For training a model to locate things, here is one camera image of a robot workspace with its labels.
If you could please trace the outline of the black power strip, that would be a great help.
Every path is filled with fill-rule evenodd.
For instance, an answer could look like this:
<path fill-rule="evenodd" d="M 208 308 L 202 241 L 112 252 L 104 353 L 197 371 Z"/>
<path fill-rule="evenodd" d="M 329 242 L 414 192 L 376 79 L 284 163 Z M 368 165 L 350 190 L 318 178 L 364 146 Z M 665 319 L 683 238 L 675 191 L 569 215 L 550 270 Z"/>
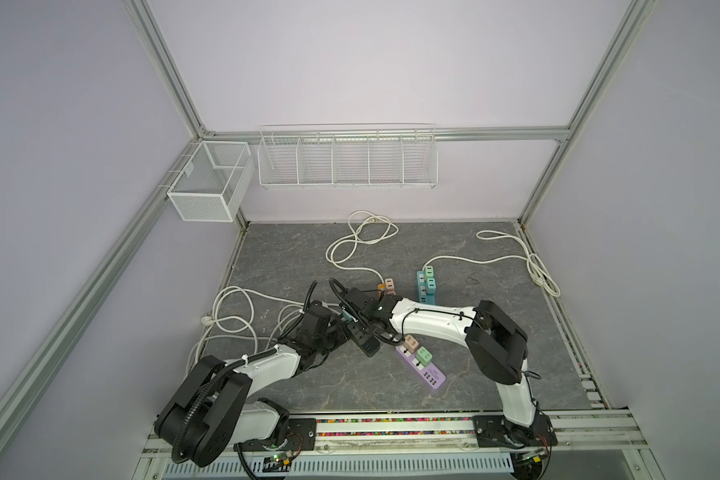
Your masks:
<path fill-rule="evenodd" d="M 344 325 L 344 330 L 347 337 L 350 338 L 367 357 L 372 358 L 380 350 L 380 341 L 359 322 L 347 322 Z"/>

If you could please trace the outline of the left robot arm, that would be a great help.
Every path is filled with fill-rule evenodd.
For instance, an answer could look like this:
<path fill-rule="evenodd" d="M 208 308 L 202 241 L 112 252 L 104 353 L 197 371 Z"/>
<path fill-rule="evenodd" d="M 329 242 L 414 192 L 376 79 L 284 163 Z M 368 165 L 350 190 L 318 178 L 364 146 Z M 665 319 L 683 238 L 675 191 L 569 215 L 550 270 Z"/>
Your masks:
<path fill-rule="evenodd" d="M 200 359 L 154 423 L 155 434 L 171 446 L 172 461 L 205 467 L 229 444 L 285 445 L 290 412 L 266 398 L 248 399 L 325 360 L 346 341 L 341 324 L 340 314 L 313 301 L 273 347 L 231 362 Z"/>

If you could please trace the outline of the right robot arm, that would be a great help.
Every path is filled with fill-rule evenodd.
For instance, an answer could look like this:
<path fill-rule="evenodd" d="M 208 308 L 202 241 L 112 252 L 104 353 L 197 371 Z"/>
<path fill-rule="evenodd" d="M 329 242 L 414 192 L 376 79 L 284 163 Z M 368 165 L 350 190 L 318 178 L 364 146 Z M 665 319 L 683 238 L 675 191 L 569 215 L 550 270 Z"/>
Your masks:
<path fill-rule="evenodd" d="M 466 348 L 479 371 L 496 384 L 500 414 L 474 422 L 478 445 L 519 450 L 558 444 L 551 420 L 534 398 L 528 373 L 528 334 L 497 304 L 475 307 L 420 303 L 399 295 L 372 296 L 332 279 L 339 305 L 379 341 L 402 344 L 405 337 L 427 336 Z"/>

